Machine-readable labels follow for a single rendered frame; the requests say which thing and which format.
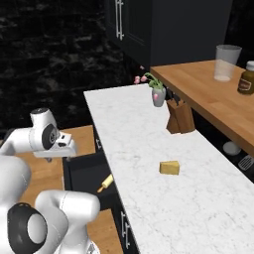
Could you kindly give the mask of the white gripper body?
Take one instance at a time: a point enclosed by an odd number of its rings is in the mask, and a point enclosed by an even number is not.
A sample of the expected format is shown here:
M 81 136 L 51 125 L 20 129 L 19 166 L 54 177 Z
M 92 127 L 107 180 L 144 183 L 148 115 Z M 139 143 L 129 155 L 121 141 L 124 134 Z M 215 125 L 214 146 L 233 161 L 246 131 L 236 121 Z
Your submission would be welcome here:
M 77 147 L 72 138 L 58 139 L 49 150 L 34 152 L 37 158 L 74 157 L 76 154 Z

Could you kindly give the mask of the open black drawer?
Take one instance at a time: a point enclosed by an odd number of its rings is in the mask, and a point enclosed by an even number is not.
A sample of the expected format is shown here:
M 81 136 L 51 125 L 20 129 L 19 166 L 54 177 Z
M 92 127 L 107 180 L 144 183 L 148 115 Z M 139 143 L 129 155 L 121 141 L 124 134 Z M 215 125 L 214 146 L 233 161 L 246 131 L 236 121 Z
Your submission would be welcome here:
M 119 201 L 115 183 L 102 192 L 97 191 L 110 174 L 103 152 L 70 159 L 63 158 L 64 189 L 96 195 L 99 198 L 101 210 L 112 208 Z

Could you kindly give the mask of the black drawer front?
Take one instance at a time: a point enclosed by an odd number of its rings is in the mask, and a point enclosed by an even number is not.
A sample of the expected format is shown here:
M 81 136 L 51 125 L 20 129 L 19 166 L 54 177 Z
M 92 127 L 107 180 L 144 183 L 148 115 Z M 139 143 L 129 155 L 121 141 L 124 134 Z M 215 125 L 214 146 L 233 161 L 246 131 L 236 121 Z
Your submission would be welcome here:
M 95 127 L 95 125 L 93 124 L 92 125 L 92 128 L 93 128 L 93 136 L 94 136 L 94 144 L 95 144 L 95 152 L 96 153 L 104 153 L 104 149 L 103 149 L 103 146 L 102 146 L 102 143 L 101 143 L 101 140 L 100 140 L 100 137 L 99 137 L 99 135 L 98 135 L 98 132 L 97 132 L 97 129 L 96 129 L 96 127 Z M 97 148 L 97 145 L 96 145 L 96 142 L 95 142 L 95 139 L 99 139 L 99 141 L 100 141 L 100 145 L 101 145 L 101 149 L 98 149 Z

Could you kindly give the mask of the wooden rolling pin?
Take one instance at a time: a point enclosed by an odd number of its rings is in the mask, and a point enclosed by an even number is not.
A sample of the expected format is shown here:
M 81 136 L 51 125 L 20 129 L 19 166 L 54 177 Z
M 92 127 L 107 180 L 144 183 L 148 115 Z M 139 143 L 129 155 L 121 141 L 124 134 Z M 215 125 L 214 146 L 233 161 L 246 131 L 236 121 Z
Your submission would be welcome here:
M 113 183 L 113 176 L 109 175 L 101 184 L 101 187 L 97 192 L 102 192 L 104 189 L 107 189 Z

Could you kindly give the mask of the black cupboard front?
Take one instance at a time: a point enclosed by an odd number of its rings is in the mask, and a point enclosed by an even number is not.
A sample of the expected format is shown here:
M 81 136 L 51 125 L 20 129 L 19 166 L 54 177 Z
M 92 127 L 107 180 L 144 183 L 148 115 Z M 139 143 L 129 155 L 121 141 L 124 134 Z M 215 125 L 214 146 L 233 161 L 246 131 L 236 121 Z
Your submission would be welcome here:
M 138 247 L 136 245 L 136 241 L 133 236 L 132 228 L 129 223 L 128 217 L 127 217 L 127 222 L 130 225 L 130 229 L 128 232 L 129 241 L 130 241 L 130 249 L 127 250 L 125 248 L 125 240 L 123 239 L 122 234 L 121 234 L 121 212 L 124 212 L 126 214 L 126 216 L 127 216 L 127 213 L 126 213 L 125 209 L 123 208 L 122 203 L 119 198 L 115 199 L 114 204 L 111 208 L 111 211 L 112 211 L 112 215 L 113 215 L 114 222 L 116 225 L 119 240 L 120 240 L 120 243 L 122 246 L 123 254 L 140 254 Z

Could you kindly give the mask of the yellow cheese wedge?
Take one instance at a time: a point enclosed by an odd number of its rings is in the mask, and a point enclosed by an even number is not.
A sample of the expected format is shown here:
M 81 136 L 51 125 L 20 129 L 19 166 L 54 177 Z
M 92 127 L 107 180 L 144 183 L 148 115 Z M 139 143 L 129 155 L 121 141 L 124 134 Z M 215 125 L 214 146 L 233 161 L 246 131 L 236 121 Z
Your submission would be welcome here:
M 177 175 L 180 171 L 178 161 L 166 161 L 160 163 L 159 172 L 165 175 Z

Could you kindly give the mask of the grey vase with pink flowers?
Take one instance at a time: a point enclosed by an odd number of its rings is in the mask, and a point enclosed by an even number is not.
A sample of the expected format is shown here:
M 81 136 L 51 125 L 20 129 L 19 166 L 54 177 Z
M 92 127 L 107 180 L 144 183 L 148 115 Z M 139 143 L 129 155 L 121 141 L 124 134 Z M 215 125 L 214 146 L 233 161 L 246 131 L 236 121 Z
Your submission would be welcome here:
M 141 82 L 147 82 L 149 84 L 152 88 L 153 104 L 156 107 L 161 107 L 166 98 L 166 89 L 163 84 L 149 72 L 144 73 L 142 76 L 137 75 L 134 78 L 135 84 L 139 84 Z

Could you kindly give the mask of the wooden knife block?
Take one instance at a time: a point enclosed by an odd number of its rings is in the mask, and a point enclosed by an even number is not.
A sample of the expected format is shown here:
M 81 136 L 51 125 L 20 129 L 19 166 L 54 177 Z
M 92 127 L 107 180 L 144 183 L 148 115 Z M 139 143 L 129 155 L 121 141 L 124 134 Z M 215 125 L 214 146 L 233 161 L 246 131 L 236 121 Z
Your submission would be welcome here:
M 191 108 L 176 94 L 167 101 L 170 112 L 167 129 L 171 134 L 189 133 L 195 130 Z

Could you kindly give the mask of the wooden shelf board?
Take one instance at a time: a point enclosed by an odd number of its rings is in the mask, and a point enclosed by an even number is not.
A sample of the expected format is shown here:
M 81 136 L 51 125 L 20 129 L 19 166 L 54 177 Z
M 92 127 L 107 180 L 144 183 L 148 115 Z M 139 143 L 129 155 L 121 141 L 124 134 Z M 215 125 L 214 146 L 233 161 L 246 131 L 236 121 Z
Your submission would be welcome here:
M 150 73 L 247 154 L 254 157 L 254 94 L 237 91 L 243 68 L 214 79 L 215 61 L 152 66 Z

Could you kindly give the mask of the white slotted spatula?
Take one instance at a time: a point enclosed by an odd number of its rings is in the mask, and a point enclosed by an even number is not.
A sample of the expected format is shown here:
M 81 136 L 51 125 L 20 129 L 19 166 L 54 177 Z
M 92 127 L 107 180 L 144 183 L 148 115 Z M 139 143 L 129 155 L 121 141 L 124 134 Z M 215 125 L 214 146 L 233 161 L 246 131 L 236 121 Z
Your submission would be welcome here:
M 250 155 L 245 156 L 239 163 L 238 167 L 241 171 L 247 171 L 254 165 L 254 158 Z

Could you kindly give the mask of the clear drinking glass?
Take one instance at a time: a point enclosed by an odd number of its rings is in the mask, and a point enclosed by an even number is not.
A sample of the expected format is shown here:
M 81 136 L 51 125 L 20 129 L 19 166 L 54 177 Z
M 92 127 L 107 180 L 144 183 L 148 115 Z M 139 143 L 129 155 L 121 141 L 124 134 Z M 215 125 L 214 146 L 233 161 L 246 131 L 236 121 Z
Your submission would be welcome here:
M 234 67 L 239 59 L 242 48 L 233 45 L 216 47 L 214 79 L 227 82 L 232 78 Z

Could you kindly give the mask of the brown jar with white lid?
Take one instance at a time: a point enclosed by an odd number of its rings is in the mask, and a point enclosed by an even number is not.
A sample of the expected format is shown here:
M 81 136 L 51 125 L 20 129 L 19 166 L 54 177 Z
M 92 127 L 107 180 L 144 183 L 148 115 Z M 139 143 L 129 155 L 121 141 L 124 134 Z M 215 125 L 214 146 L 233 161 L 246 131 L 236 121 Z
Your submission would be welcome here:
M 254 93 L 254 61 L 247 62 L 246 70 L 240 76 L 237 91 L 247 95 Z

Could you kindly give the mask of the black wall cupboard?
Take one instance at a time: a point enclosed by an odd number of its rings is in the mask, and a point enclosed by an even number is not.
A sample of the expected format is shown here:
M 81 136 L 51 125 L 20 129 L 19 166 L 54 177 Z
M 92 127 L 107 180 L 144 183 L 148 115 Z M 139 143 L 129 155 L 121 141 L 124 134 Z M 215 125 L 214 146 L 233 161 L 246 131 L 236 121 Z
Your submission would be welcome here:
M 106 35 L 145 68 L 207 61 L 224 42 L 233 0 L 104 0 Z

